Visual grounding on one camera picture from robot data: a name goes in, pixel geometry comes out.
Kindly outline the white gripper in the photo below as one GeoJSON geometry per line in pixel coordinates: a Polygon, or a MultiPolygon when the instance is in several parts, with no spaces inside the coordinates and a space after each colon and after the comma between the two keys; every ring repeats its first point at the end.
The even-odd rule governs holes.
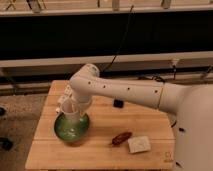
{"type": "Polygon", "coordinates": [[[69,84],[66,85],[64,92],[61,94],[61,96],[59,97],[59,99],[57,100],[57,104],[58,107],[56,108],[56,112],[60,113],[60,106],[61,104],[68,98],[70,98],[72,95],[72,89],[71,86],[69,84]]]}

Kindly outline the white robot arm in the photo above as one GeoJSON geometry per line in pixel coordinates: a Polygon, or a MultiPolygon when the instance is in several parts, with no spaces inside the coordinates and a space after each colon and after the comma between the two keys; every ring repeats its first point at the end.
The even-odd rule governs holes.
{"type": "Polygon", "coordinates": [[[213,84],[104,79],[95,65],[86,64],[71,76],[69,86],[60,110],[74,121],[90,107],[94,95],[175,115],[172,171],[213,171],[213,84]]]}

